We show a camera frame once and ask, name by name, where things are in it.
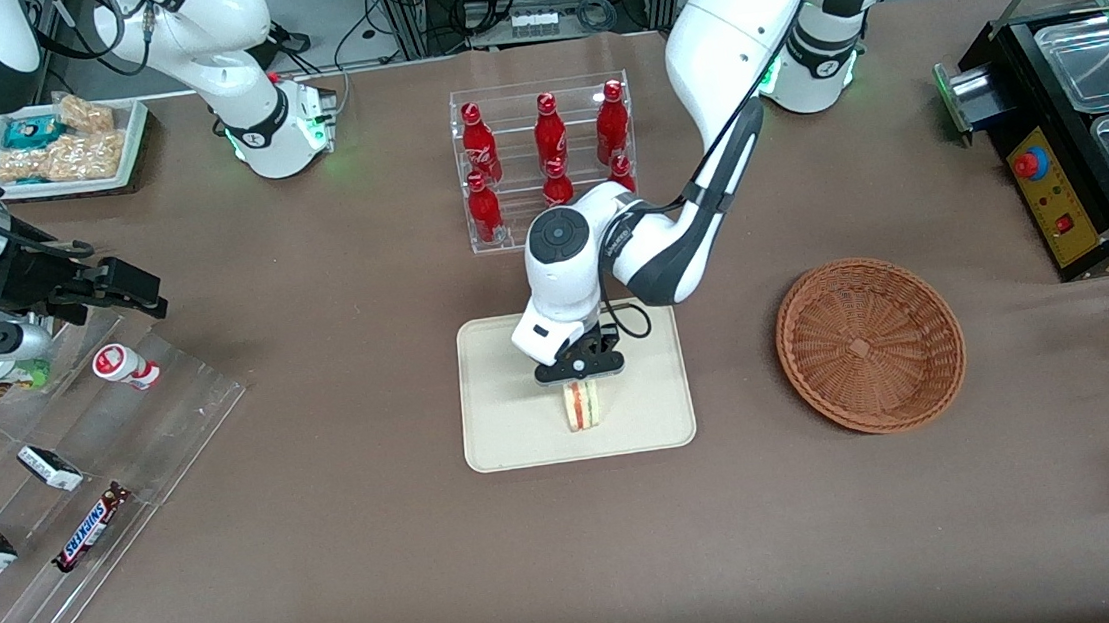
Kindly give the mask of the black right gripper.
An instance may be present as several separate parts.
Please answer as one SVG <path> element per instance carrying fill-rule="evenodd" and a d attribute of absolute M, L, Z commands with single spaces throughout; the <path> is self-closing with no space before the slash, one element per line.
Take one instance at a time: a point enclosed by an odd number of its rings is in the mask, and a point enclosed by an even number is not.
<path fill-rule="evenodd" d="M 0 320 L 3 315 L 50 315 L 73 306 L 123 308 L 151 319 L 166 318 L 160 278 L 114 256 L 87 264 L 94 247 L 83 242 L 52 244 L 47 251 L 12 247 L 0 256 Z M 99 287 L 96 277 L 99 275 Z"/>

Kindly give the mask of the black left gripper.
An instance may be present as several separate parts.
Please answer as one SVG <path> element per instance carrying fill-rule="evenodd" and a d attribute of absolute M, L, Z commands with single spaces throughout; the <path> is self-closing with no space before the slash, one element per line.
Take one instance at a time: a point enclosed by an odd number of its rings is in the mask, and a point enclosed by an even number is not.
<path fill-rule="evenodd" d="M 614 376 L 624 370 L 625 359 L 618 351 L 621 331 L 617 324 L 596 326 L 586 331 L 563 353 L 564 378 L 581 380 Z"/>

